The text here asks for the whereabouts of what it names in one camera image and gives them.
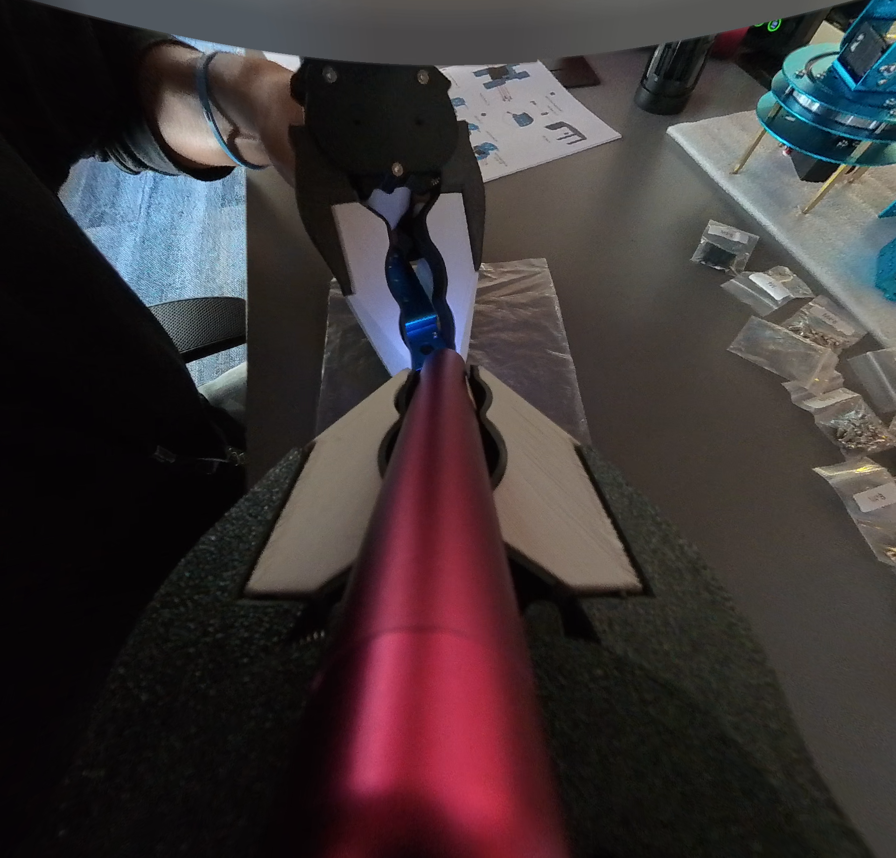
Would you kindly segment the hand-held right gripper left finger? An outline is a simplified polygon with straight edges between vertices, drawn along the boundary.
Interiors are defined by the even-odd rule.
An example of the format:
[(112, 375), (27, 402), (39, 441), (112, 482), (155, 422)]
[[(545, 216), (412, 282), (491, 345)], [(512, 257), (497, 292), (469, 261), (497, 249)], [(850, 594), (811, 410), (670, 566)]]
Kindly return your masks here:
[(247, 582), (248, 597), (305, 597), (361, 548), (382, 477), (378, 452), (399, 413), (400, 371), (317, 437)]

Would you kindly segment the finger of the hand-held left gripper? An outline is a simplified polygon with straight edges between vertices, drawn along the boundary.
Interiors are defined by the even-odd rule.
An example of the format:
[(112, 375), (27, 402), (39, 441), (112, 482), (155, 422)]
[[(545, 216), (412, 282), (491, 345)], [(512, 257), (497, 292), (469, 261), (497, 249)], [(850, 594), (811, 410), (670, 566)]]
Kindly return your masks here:
[(479, 215), (461, 192), (415, 196), (411, 220), (419, 259), (414, 263), (442, 340), (463, 358), (469, 351), (479, 264)]
[(350, 278), (347, 302), (390, 375), (410, 366), (399, 327), (399, 304), (386, 279), (391, 225), (407, 213), (410, 203), (410, 190), (374, 190), (365, 203), (332, 207)]

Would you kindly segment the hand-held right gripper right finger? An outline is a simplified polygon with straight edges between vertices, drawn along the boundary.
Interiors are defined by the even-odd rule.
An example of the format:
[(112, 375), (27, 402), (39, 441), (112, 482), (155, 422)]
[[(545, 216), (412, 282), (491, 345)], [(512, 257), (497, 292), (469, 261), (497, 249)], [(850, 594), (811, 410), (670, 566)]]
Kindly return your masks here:
[(641, 595), (644, 587), (592, 483), (580, 443), (491, 372), (470, 369), (486, 391), (485, 421), (506, 461), (494, 499), (506, 545), (577, 595)]

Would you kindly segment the blue metal servo bracket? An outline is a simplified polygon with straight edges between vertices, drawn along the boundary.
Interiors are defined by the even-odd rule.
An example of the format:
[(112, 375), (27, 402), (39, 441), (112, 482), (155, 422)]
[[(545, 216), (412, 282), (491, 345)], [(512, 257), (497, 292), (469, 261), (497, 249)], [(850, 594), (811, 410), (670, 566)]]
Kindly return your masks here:
[(387, 287), (399, 307), (399, 333), (414, 371), (420, 371), (436, 350), (455, 348), (444, 263), (438, 251), (429, 247), (426, 254), (408, 234), (395, 231), (385, 260)]

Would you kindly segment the red electric screwdriver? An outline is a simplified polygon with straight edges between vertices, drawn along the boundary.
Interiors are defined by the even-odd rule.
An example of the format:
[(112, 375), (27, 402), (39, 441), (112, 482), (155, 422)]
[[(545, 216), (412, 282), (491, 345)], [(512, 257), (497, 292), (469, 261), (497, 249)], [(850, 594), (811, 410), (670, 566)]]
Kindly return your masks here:
[(280, 854), (569, 856), (454, 351), (420, 374), (306, 722)]

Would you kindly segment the person's left forearm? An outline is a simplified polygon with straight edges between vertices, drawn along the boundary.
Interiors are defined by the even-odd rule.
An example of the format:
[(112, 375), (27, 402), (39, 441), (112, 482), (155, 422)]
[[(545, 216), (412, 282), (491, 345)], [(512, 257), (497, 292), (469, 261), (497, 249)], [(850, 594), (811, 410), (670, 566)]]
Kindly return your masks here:
[(196, 92), (202, 54), (176, 42), (143, 52), (137, 66), (140, 108), (163, 155), (176, 169), (204, 175), (230, 173), (234, 162), (212, 134)]

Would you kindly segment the grey desk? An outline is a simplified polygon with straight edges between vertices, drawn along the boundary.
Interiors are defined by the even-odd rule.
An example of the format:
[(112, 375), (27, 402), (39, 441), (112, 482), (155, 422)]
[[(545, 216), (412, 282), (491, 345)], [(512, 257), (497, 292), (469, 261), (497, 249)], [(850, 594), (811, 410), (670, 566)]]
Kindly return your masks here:
[(835, 798), (894, 856), (894, 574), (812, 469), (837, 450), (727, 351), (747, 308), (690, 257), (711, 218), (790, 253), (639, 110), (638, 49), (576, 90), (622, 138), (487, 184), (484, 258), (545, 258), (592, 443), (700, 552), (763, 643)]

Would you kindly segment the clear plastic bag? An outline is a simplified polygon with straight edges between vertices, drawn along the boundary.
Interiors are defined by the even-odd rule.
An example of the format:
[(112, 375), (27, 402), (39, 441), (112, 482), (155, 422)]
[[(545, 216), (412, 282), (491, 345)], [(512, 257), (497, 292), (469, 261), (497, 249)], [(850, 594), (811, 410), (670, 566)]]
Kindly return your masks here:
[[(482, 264), (468, 358), (581, 444), (591, 443), (574, 361), (545, 259)], [(389, 377), (338, 283), (331, 281), (315, 434), (339, 420)]]

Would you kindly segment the black mesh office chair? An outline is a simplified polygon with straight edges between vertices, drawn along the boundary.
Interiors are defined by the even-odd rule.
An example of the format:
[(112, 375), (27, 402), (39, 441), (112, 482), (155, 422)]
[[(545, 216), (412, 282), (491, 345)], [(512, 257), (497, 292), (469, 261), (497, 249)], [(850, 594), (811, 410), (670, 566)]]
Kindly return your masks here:
[(149, 306), (181, 359), (189, 363), (244, 345), (245, 299), (235, 296), (190, 298)]

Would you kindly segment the blue elastic wristband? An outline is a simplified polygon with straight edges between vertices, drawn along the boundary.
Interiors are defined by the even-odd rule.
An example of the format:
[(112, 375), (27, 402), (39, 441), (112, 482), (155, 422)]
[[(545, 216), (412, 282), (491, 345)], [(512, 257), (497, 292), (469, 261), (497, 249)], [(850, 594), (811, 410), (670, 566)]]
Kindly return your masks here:
[(213, 82), (216, 61), (224, 59), (230, 63), (238, 58), (240, 56), (221, 50), (202, 55), (197, 63), (195, 76), (197, 100), (216, 147), (229, 162), (243, 169), (267, 169), (272, 166), (272, 162), (260, 135), (243, 127), (234, 113), (225, 109), (218, 100), (217, 87)]

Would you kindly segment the white instruction sheet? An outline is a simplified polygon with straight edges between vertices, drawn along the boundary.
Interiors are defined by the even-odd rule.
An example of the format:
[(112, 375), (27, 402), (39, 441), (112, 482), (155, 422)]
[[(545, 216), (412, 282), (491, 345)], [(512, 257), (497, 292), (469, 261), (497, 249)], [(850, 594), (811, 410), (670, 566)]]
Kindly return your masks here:
[(485, 182), (597, 147), (620, 135), (539, 61), (441, 68)]

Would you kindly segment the person's dark clothing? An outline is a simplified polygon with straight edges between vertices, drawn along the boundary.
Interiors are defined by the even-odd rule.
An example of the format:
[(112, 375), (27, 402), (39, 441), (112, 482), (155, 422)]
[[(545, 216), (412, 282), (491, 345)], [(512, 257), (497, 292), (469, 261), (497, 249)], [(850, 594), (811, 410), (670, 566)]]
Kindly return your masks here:
[(159, 321), (58, 198), (95, 156), (218, 180), (140, 106), (166, 35), (2, 0), (2, 856), (37, 836), (120, 646), (240, 495)]

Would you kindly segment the pile of small screw bags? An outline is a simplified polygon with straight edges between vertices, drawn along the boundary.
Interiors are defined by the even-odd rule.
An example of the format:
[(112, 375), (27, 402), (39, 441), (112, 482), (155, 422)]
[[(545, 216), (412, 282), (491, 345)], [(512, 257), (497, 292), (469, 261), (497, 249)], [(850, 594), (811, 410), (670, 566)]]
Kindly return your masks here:
[(758, 238), (711, 220), (693, 253), (696, 264), (725, 273), (722, 290), (753, 314), (728, 350), (782, 378), (790, 400), (843, 456), (815, 469), (838, 494), (875, 557), (895, 567), (894, 469), (874, 460), (894, 452), (894, 421), (844, 386), (839, 362), (867, 333), (857, 317), (786, 266), (748, 268)]

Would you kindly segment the white foam sheet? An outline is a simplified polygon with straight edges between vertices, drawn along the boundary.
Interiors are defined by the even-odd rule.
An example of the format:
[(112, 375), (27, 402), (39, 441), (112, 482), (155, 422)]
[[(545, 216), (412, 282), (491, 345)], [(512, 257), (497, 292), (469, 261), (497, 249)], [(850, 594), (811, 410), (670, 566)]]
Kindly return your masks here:
[(799, 180), (772, 137), (763, 138), (744, 169), (731, 172), (758, 129), (755, 114), (744, 112), (679, 123), (667, 134), (819, 280), (880, 299), (876, 258), (894, 237), (894, 218), (879, 213), (894, 200), (894, 166), (872, 168), (852, 183), (840, 177), (804, 214), (820, 185)]

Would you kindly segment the black device with green light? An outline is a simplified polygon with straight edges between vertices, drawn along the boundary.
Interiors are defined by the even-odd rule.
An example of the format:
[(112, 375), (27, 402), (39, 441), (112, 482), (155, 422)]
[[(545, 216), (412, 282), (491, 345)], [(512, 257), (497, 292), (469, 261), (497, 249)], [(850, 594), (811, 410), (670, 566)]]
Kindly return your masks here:
[(742, 42), (744, 49), (788, 55), (807, 45), (824, 22), (829, 9), (774, 19), (751, 26)]

